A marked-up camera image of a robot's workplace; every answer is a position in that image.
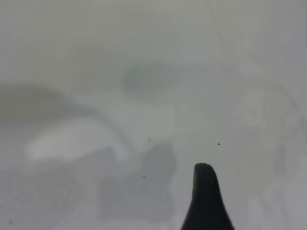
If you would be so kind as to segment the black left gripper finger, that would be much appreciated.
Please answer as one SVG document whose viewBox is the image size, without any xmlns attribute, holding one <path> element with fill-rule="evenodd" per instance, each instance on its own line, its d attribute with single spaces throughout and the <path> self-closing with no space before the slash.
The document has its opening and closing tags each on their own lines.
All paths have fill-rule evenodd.
<svg viewBox="0 0 307 230">
<path fill-rule="evenodd" d="M 183 230 L 233 230 L 223 203 L 217 175 L 206 163 L 194 166 L 192 199 Z"/>
</svg>

